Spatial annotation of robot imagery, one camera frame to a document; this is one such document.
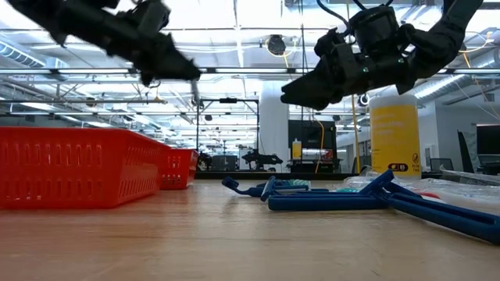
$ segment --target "red basket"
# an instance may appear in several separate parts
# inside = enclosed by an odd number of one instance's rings
[[[192,149],[164,148],[159,165],[160,189],[186,189],[195,180],[198,152]]]
[[[128,130],[0,127],[0,208],[112,208],[153,194],[161,147]]]

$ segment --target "white pillar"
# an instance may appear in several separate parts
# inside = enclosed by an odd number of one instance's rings
[[[260,139],[261,154],[276,155],[283,160],[283,170],[288,164],[288,105],[280,100],[281,87],[284,81],[265,81],[262,83],[260,95]],[[268,169],[274,167],[281,172],[280,165],[265,165]]]

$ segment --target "clear plastic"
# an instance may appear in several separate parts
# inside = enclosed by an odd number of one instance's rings
[[[423,195],[427,199],[439,200],[450,205],[500,215],[500,176],[455,171],[443,172],[448,176],[453,175],[454,179],[457,179],[457,176],[460,175],[468,183],[437,179],[404,180],[399,178],[394,179],[394,182]],[[378,176],[378,173],[366,169],[360,176],[347,178],[343,183],[332,184],[329,188],[335,191],[361,190]]]

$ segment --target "white lid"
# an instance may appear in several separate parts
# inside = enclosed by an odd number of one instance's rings
[[[369,107],[370,108],[378,108],[384,106],[392,106],[392,105],[415,105],[416,106],[417,98],[412,94],[403,94],[403,95],[392,95],[387,97],[379,97],[372,98],[370,100]]]

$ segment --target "wooden table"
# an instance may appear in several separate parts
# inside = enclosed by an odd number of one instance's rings
[[[199,181],[114,210],[0,211],[0,279],[485,281],[500,247],[392,210],[271,212]]]

